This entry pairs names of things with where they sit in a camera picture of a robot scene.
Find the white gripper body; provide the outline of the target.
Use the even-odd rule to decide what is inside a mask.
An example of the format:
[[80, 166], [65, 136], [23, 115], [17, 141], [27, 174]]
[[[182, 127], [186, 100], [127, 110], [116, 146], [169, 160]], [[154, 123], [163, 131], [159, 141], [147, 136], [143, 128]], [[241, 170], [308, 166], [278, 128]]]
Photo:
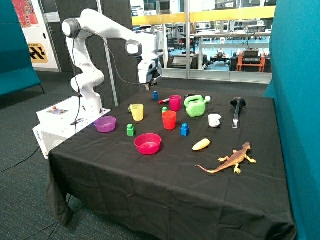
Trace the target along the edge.
[[162, 77], [162, 65], [158, 58], [142, 59], [137, 68], [140, 84], [150, 85]]

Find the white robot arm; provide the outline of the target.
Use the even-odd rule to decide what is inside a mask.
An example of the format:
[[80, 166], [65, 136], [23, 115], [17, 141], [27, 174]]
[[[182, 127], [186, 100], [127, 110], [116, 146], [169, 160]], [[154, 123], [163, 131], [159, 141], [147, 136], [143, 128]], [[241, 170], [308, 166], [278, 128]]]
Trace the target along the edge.
[[125, 40], [125, 50], [128, 55], [142, 58], [137, 67], [138, 79], [146, 88], [162, 76], [155, 34], [133, 32], [92, 9], [83, 10], [78, 18], [66, 19], [62, 23], [62, 31], [66, 37], [72, 62], [82, 71], [71, 80], [71, 86], [84, 98], [84, 108], [90, 114], [100, 114], [103, 111], [101, 97], [94, 91], [94, 87], [100, 85], [105, 76], [91, 61], [86, 46], [88, 37], [95, 35], [101, 38]]

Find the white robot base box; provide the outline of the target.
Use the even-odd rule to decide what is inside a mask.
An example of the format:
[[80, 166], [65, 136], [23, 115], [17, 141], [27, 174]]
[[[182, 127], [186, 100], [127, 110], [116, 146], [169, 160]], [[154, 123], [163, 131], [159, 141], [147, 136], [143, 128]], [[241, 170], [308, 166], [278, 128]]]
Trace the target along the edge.
[[[36, 113], [39, 124], [33, 133], [45, 159], [49, 152], [80, 132], [110, 110], [103, 108], [94, 113], [85, 104], [85, 99], [72, 96]], [[71, 125], [77, 119], [84, 121]]]

